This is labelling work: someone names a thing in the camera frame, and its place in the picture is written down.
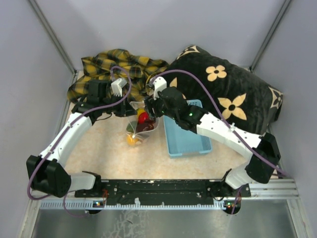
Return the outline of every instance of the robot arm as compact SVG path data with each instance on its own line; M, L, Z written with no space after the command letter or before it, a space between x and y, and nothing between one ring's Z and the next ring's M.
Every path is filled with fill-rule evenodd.
M86 102L78 102L72 110L69 120L56 136L54 141L40 153L39 156L30 156L27 160L27 170L29 178L37 169L39 163L43 164L39 167L32 181L31 187L35 190L63 197L69 191L89 190L95 185L97 174L90 172L81 172L76 174L68 174L64 167L69 158L70 153L82 135L95 123L98 117L103 113L114 113L118 117L126 117L136 114L136 111L130 106L128 101L104 110L96 110L83 116L83 113L91 108L108 105L119 101L122 98L122 87L126 81L122 78L117 79L111 84L113 97L104 100L108 82L101 80L92 80L89 83L89 92Z
M82 116L84 112L91 108L111 104L122 97L121 88L124 86L124 82L117 80L111 84L112 91L116 96L111 101L102 100L105 98L104 92L107 87L105 84L106 82L100 80L91 81L87 101L79 102L75 105L72 110L73 114L71 114L64 128L39 156L29 157L27 160L29 177L37 169L38 164L43 162L31 183L33 189L56 197L63 197L69 191L89 190L97 186L96 180L101 179L99 175L90 172L69 175L64 170L64 167L71 151L81 136L95 123L102 113L114 113L118 117L136 114L130 104L124 101L115 107L96 110ZM275 138L272 135L267 133L264 137L261 137L240 130L234 125L228 128L221 120L208 111L197 106L189 106L186 100L183 99L182 94L175 87L166 87L166 81L162 77L158 77L154 81L154 87L154 94L145 99L146 110L150 117L158 118L166 115L173 118L181 128L217 140L246 158L244 164L225 174L223 179L224 184L220 189L231 190L253 181L260 183L267 183L269 181L274 169L254 156L239 141L233 131L236 131L245 138L246 142L256 152L274 165L277 165L280 154Z
M154 82L154 94L145 99L146 109L150 117L168 116L185 130L207 136L232 148L241 154L246 162L232 170L225 176L225 182L233 189L257 181L268 183L274 169L253 153L233 133L238 133L251 148L266 158L269 162L277 165L280 153L273 135L266 133L265 136L252 134L232 125L230 128L213 114L197 106L189 106L182 93L175 87L166 87L166 81L158 77Z

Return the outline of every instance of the black mounting plate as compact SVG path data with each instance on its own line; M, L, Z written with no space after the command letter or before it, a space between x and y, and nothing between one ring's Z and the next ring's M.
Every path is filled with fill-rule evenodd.
M214 197L236 196L236 190L228 195L212 189L221 182L220 179L111 179L102 180L98 189L76 191L75 197L102 197L107 190L107 205L135 204L136 198L141 205L213 205ZM251 196L248 184L242 187L241 196Z

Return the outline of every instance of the floor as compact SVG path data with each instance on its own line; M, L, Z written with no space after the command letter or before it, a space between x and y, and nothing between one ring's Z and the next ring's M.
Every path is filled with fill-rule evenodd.
M220 210L106 210L74 218L39 210L33 238L295 238L285 200L243 201L237 215Z
M127 118L117 117L96 122L73 150L66 171L90 171L103 179L220 179L245 161L216 141L207 155L171 159L162 119L148 141L131 147L126 142L127 125Z

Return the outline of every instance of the blue tray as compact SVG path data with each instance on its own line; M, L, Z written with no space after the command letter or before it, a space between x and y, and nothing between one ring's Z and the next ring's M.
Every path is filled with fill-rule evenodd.
M198 107L203 106L200 100L188 100L187 103ZM211 141L208 137L183 130L167 116L163 117L163 121L168 154L171 158L204 155L212 151Z

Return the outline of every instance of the clear plastic bag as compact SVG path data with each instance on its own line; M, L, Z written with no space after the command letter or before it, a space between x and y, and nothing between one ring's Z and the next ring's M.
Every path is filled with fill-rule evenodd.
M147 141L151 133L157 129L159 119L156 118L155 121L152 121L147 117L143 102L130 102L130 105L137 110L138 115L128 117L126 137L127 143L131 146L135 146Z

